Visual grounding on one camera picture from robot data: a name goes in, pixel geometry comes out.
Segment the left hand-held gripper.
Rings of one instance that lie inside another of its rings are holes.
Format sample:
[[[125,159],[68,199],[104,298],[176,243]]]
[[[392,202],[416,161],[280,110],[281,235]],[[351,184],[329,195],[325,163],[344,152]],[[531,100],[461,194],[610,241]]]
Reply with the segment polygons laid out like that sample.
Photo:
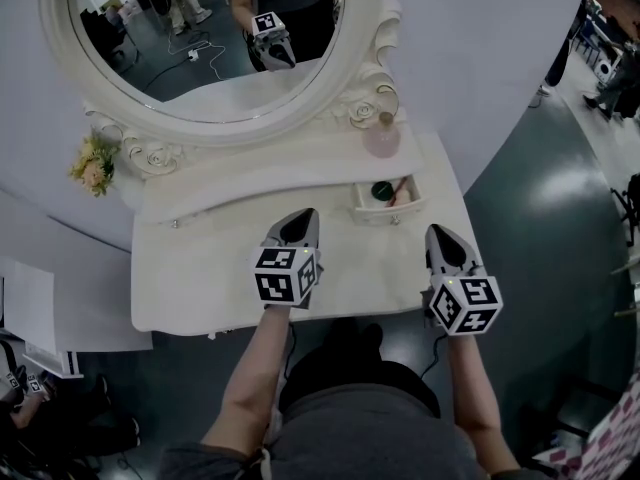
[[[314,208],[290,213],[271,226],[250,260],[262,304],[309,309],[311,293],[323,272],[316,249],[319,235],[320,217]]]

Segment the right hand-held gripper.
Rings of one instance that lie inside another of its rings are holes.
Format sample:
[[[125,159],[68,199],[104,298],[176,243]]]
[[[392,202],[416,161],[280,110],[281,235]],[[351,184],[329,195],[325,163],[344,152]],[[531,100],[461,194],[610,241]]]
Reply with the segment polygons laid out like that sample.
[[[451,229],[433,224],[425,235],[430,286],[422,292],[423,310],[450,336],[485,334],[503,308],[494,276],[476,251]]]

